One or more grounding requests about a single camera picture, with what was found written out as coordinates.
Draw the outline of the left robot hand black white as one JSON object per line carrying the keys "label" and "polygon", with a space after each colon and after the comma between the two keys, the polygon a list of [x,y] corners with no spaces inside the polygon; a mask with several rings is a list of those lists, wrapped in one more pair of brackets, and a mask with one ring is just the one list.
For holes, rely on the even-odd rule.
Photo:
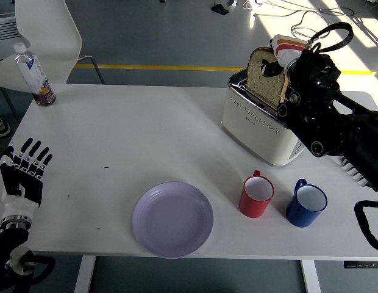
{"label": "left robot hand black white", "polygon": [[18,150],[12,146],[5,149],[0,160],[3,218],[33,218],[34,211],[41,205],[42,177],[51,160],[49,147],[42,147],[41,141],[31,137]]}

